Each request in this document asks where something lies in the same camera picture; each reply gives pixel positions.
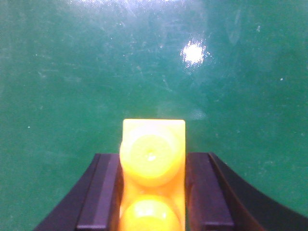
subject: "curved black edge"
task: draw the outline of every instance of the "curved black edge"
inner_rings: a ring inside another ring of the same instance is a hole
[[[308,218],[255,189],[209,153],[236,231],[308,231]]]
[[[63,200],[33,231],[74,231],[86,199],[100,154],[96,154],[87,170]]]
[[[96,154],[34,231],[117,231],[123,178],[118,154]]]

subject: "orange block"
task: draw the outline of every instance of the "orange block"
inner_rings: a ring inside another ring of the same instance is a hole
[[[185,231],[185,121],[125,119],[119,231]]]

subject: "green surface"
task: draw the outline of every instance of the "green surface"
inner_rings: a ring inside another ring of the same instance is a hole
[[[94,153],[118,151],[124,118],[185,119],[188,151],[308,216],[307,13],[305,0],[0,0],[0,230],[34,228]]]

